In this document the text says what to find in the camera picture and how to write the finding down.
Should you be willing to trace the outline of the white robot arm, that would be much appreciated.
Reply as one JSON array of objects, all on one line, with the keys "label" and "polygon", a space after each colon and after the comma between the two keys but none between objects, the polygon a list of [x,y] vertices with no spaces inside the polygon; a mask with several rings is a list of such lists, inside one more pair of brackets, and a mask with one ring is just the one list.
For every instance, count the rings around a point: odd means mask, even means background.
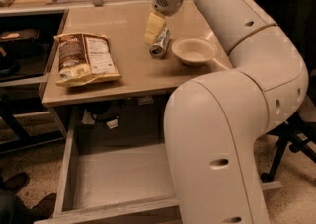
[{"label": "white robot arm", "polygon": [[[174,14],[181,0],[155,10]],[[255,141],[300,107],[305,63],[253,0],[194,0],[232,66],[179,86],[164,115],[167,157],[183,224],[270,224]]]}]

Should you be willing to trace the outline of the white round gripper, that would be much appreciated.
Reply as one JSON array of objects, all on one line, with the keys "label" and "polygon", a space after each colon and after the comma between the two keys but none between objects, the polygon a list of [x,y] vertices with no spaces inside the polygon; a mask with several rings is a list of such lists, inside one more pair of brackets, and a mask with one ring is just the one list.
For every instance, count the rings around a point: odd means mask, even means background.
[{"label": "white round gripper", "polygon": [[166,16],[174,15],[182,6],[183,0],[151,0],[152,12],[147,21],[144,42],[153,44],[166,26]]}]

